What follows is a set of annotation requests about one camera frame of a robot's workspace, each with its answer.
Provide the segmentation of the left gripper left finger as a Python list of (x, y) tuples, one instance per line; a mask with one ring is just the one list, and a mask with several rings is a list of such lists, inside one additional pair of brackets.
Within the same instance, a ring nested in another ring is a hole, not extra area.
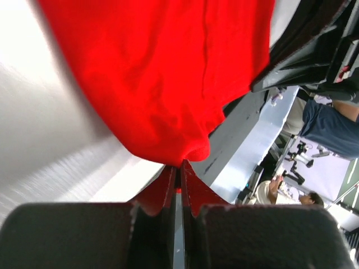
[(172, 268), (176, 169), (128, 202), (27, 203), (1, 228), (2, 268)]

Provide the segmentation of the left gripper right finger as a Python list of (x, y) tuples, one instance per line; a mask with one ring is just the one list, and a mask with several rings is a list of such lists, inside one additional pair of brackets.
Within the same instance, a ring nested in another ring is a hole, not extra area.
[(186, 268), (352, 268), (349, 247), (319, 206), (232, 205), (181, 166)]

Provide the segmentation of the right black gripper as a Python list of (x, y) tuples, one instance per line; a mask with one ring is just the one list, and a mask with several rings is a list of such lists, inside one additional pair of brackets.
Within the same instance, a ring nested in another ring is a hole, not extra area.
[(270, 63), (252, 92), (301, 86), (332, 100), (357, 101), (358, 1), (280, 1)]

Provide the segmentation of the red t shirt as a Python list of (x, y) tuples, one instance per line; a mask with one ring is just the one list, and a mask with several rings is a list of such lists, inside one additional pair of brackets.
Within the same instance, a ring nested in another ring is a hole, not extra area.
[(269, 63), (274, 1), (40, 1), (80, 88), (132, 154), (210, 154), (223, 107)]

